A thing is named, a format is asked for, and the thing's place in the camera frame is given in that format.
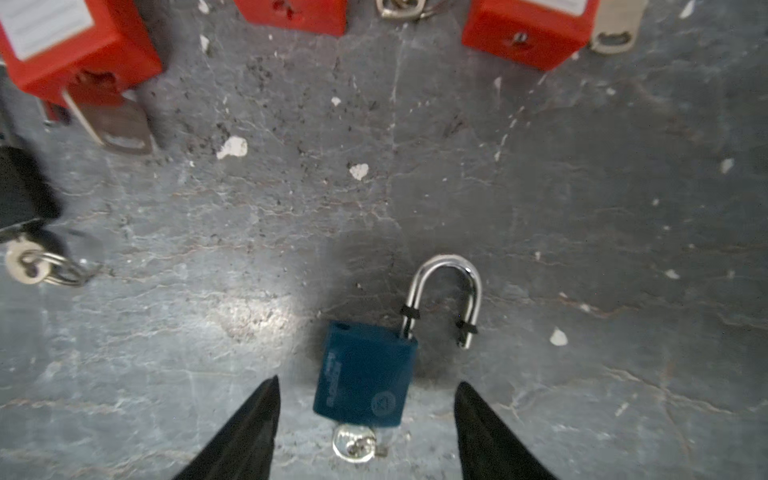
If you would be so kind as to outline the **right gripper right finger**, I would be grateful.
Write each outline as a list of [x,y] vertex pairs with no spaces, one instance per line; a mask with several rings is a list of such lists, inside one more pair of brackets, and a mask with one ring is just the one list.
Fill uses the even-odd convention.
[[556,479],[466,381],[455,392],[454,418],[463,479]]

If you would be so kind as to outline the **red padlock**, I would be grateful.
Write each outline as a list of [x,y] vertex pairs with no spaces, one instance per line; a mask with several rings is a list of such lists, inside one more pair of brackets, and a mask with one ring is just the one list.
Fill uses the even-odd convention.
[[588,47],[600,55],[630,50],[645,0],[476,0],[462,44],[550,71]]
[[148,155],[144,109],[125,93],[163,70],[132,1],[4,1],[1,58],[23,92],[67,108],[103,148]]
[[346,0],[235,0],[252,24],[340,37],[347,25]]

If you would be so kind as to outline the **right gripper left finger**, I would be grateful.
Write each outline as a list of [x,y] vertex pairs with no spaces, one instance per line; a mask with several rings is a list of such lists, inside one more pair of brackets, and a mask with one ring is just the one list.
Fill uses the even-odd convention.
[[279,378],[273,376],[259,385],[174,479],[269,478],[280,410]]

